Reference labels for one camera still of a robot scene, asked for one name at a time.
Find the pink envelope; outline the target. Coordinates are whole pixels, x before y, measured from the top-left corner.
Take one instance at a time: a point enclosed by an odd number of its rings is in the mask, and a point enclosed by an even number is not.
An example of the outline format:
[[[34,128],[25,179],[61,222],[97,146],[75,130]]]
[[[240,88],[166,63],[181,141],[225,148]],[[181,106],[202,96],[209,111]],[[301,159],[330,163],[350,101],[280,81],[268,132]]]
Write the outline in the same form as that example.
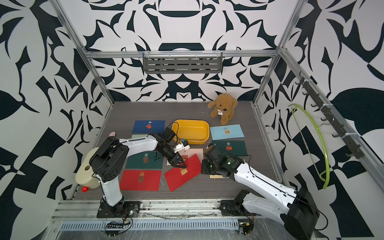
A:
[[[197,155],[200,162],[203,160],[203,149],[188,149],[188,150],[182,150],[178,152],[180,156],[183,158],[183,161],[185,162],[189,158],[193,157],[194,155]]]

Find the cream yellow envelope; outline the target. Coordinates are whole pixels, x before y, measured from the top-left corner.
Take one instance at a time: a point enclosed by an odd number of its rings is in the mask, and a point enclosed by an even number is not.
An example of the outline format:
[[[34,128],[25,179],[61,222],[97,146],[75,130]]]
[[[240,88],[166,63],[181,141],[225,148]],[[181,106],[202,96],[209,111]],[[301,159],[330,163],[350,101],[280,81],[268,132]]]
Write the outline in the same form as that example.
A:
[[[223,177],[221,175],[210,175],[210,179],[227,179],[228,177]]]

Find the red envelope with gold seal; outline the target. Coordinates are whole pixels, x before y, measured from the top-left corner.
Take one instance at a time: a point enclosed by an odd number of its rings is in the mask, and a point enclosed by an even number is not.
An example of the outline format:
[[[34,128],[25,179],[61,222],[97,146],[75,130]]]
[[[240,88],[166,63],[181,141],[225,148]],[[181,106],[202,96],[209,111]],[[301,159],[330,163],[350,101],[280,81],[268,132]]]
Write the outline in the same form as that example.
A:
[[[202,163],[196,154],[188,158],[185,164],[185,169],[173,168],[165,173],[170,192],[175,191],[201,173]]]

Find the yellow plastic storage box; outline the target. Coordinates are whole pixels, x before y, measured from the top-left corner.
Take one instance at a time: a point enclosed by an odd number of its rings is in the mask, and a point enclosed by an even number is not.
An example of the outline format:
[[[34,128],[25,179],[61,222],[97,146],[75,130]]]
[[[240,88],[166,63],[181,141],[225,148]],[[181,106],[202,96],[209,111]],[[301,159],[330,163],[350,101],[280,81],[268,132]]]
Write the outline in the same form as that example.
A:
[[[184,139],[190,145],[204,145],[210,138],[210,126],[201,120],[176,120],[172,130],[179,139]]]

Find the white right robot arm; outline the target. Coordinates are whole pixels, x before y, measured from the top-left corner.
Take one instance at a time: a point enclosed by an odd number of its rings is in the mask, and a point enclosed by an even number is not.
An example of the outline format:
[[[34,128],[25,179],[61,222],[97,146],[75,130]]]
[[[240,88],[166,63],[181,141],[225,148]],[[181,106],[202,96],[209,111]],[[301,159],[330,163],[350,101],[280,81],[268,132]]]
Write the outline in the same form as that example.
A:
[[[257,197],[249,191],[241,191],[234,200],[239,214],[258,214],[269,218],[283,225],[297,240],[312,238],[320,211],[307,189],[295,190],[275,182],[242,158],[226,153],[213,144],[209,144],[204,151],[202,174],[229,178],[260,194]]]

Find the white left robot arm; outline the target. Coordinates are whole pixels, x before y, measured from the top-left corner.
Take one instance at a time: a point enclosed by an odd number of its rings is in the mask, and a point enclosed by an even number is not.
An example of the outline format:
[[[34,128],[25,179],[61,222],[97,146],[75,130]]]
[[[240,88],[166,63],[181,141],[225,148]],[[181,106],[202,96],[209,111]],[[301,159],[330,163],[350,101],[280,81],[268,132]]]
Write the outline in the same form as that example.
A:
[[[174,168],[185,169],[186,164],[180,151],[188,150],[190,145],[185,139],[177,139],[176,145],[171,146],[170,142],[176,136],[172,129],[166,128],[160,134],[148,134],[135,139],[124,140],[115,136],[108,137],[89,160],[93,176],[100,181],[104,203],[110,208],[120,207],[124,203],[118,176],[123,169],[124,162],[130,156],[147,151],[157,151]]]

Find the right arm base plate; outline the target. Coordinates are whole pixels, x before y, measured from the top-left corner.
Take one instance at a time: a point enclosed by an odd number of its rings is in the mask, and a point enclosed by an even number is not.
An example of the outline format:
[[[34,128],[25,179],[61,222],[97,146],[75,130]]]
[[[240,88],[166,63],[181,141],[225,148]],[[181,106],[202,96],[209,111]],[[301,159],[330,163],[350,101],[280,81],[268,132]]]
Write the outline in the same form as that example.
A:
[[[252,213],[248,212],[243,206],[244,198],[250,192],[241,190],[233,200],[221,200],[219,210],[223,216],[247,216],[250,217]]]

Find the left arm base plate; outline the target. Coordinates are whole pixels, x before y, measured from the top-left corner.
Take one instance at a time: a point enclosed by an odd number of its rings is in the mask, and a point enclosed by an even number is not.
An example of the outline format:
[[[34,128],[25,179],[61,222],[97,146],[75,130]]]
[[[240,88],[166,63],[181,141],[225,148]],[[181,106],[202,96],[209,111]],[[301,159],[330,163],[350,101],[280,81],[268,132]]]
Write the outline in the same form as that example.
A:
[[[114,207],[111,207],[110,205],[108,205],[106,200],[101,199],[97,218],[107,219],[132,216],[133,214],[140,212],[140,206],[140,201],[121,200]]]

